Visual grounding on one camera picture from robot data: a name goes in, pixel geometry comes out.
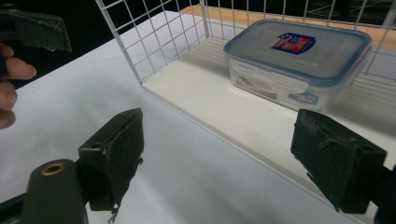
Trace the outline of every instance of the clear plastic container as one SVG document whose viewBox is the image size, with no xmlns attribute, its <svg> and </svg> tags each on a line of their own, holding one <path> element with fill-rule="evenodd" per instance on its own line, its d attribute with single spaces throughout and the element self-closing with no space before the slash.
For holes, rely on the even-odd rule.
<svg viewBox="0 0 396 224">
<path fill-rule="evenodd" d="M 224 55 L 235 86 L 295 110 L 325 112 L 370 49 L 363 32 L 265 20 L 229 41 Z"/>
</svg>

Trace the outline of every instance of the wire grid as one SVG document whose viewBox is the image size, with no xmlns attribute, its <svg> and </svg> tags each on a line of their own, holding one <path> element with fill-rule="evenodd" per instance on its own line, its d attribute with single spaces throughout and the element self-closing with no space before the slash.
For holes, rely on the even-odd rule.
<svg viewBox="0 0 396 224">
<path fill-rule="evenodd" d="M 143 4 L 144 12 L 138 16 L 134 16 L 131 8 L 137 5 L 136 2 L 138 1 L 141 1 Z M 344 25 L 344 28 L 362 30 L 363 32 L 365 28 L 374 28 L 375 32 L 377 35 L 379 34 L 380 37 L 376 38 L 377 42 L 374 43 L 372 55 L 363 68 L 361 77 L 370 79 L 372 77 L 380 77 L 379 80 L 391 85 L 396 85 L 396 50 L 394 50 L 396 46 L 393 46 L 394 49 L 388 49 L 388 47 L 384 48 L 385 43 L 388 42 L 390 45 L 394 45 L 396 39 L 394 31 L 396 28 L 394 23 L 396 17 L 396 1 L 393 1 L 389 8 L 388 16 L 381 25 L 361 22 L 364 10 L 373 6 L 373 3 L 368 5 L 368 0 L 363 0 L 360 7 L 352 9 L 359 11 L 357 19 L 353 22 L 333 20 L 333 17 L 335 17 L 336 0 L 332 0 L 328 6 L 323 7 L 330 9 L 326 16 L 327 18 L 315 19 L 309 17 L 309 14 L 315 14 L 323 9 L 316 8 L 309 10 L 308 6 L 312 1 L 313 0 L 306 0 L 304 3 L 304 15 L 302 17 L 296 17 L 287 15 L 286 13 L 287 5 L 291 2 L 290 0 L 283 0 L 281 14 L 273 14 L 267 11 L 268 7 L 273 4 L 273 0 L 263 0 L 263 9 L 261 12 L 253 12 L 250 10 L 249 3 L 252 3 L 253 0 L 246 0 L 246 10 L 244 11 L 234 7 L 234 0 L 231 0 L 231 8 L 223 7 L 220 0 L 217 0 L 215 4 L 211 2 L 211 6 L 208 0 L 158 0 L 158 4 L 151 7 L 148 7 L 147 3 L 149 1 L 146 2 L 145 0 L 135 0 L 133 3 L 127 2 L 127 0 L 118 0 L 109 4 L 106 4 L 104 0 L 96 0 L 111 32 L 120 45 L 123 55 L 140 84 L 143 84 L 146 78 L 157 73 L 170 62 L 179 58 L 184 52 L 200 44 L 206 37 L 214 36 L 228 40 L 238 35 L 254 21 L 272 19 L 276 16 L 277 19 L 283 21 L 297 20 L 302 23 L 319 23 L 325 26 L 341 24 Z M 165 9 L 166 5 L 171 3 L 176 5 L 177 16 L 168 18 Z M 114 15 L 111 14 L 111 9 L 120 6 L 123 6 L 128 14 L 128 18 L 126 21 L 116 24 L 113 20 Z M 222 12 L 225 10 L 229 12 L 231 10 L 231 19 L 225 19 L 223 17 Z M 163 14 L 161 22 L 153 19 L 153 15 L 159 12 Z M 245 15 L 243 22 L 239 20 L 241 13 Z M 149 23 L 151 29 L 148 32 L 138 29 L 137 24 L 141 21 Z M 178 22 L 179 30 L 177 32 L 174 31 L 175 25 L 170 25 L 173 22 Z M 128 28 L 133 30 L 134 37 L 121 35 L 121 31 Z M 163 38 L 163 30 L 167 30 L 166 33 L 170 35 L 170 38 Z M 385 71 L 383 69 L 384 63 L 388 68 Z"/>
</svg>

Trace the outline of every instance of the white surface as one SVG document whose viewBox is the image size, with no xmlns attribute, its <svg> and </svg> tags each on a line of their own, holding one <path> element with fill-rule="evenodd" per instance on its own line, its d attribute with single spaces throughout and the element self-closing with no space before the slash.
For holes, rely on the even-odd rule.
<svg viewBox="0 0 396 224">
<path fill-rule="evenodd" d="M 76 160 L 78 147 L 109 119 L 140 106 L 145 162 L 123 199 L 117 223 L 358 222 L 335 213 L 325 201 L 152 98 L 134 80 L 114 41 L 19 89 L 18 94 L 17 122 L 0 131 L 1 202 L 25 192 L 29 174 L 37 166 L 61 158 Z M 269 104 L 260 98 L 258 107 L 240 110 L 259 108 L 271 120 L 266 127 L 276 126 L 272 132 L 285 139 L 246 135 L 265 145 L 288 147 L 291 128 L 283 120 L 291 122 L 295 112 Z M 262 106 L 269 106 L 271 113 Z M 256 120 L 254 116 L 246 120 Z M 239 129 L 227 119 L 224 124 Z M 388 139 L 377 136 L 382 135 L 370 139 L 380 143 Z M 281 152 L 279 159 L 289 156 Z M 90 223 L 106 223 L 110 214 L 89 211 L 88 216 Z"/>
<path fill-rule="evenodd" d="M 144 83 L 144 88 L 206 127 L 317 191 L 290 153 L 297 112 L 236 88 L 222 55 L 225 41 L 209 38 Z M 329 116 L 387 149 L 396 162 L 396 88 L 357 79 L 341 92 Z"/>
</svg>

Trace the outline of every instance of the wooden surface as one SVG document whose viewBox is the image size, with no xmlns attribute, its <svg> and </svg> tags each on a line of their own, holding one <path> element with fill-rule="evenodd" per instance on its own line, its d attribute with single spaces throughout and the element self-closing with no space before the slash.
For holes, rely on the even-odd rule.
<svg viewBox="0 0 396 224">
<path fill-rule="evenodd" d="M 202 10 L 200 7 L 186 7 L 181 10 L 182 13 L 186 14 L 193 14 L 195 16 L 202 16 Z M 222 18 L 223 21 L 234 21 L 235 23 L 240 24 L 252 24 L 255 21 L 259 21 L 264 19 L 264 14 L 259 12 L 249 12 L 241 11 L 241 10 L 234 10 L 228 8 L 218 8 L 218 7 L 206 7 L 206 15 L 215 20 L 220 20 Z M 281 15 L 269 15 L 265 14 L 265 19 L 273 19 L 273 20 L 282 20 Z M 296 22 L 303 22 L 302 18 L 297 17 L 284 17 L 285 21 L 296 21 Z M 327 25 L 326 21 L 315 21 L 315 20 L 308 20 L 305 19 L 305 23 L 309 24 L 316 24 L 316 25 Z M 354 25 L 348 24 L 340 24 L 337 22 L 330 22 L 329 26 L 331 27 L 338 27 L 344 29 L 354 29 Z M 368 34 L 373 39 L 373 46 L 378 47 L 381 39 L 386 32 L 385 29 L 381 28 L 374 28 L 374 27 L 366 27 L 366 26 L 358 26 L 356 28 L 359 31 L 363 31 L 364 33 Z M 384 43 L 380 46 L 383 49 L 396 49 L 396 31 L 389 30 Z"/>
</svg>

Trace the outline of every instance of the white table surface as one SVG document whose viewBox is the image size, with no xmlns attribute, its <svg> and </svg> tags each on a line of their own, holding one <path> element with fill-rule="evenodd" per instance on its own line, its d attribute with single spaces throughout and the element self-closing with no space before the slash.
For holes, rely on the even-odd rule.
<svg viewBox="0 0 396 224">
<path fill-rule="evenodd" d="M 29 174 L 78 147 L 114 115 L 142 107 L 145 162 L 117 223 L 360 223 L 143 91 L 115 41 L 18 90 L 16 123 L 0 131 L 0 202 Z M 108 212 L 91 212 L 107 223 Z"/>
</svg>

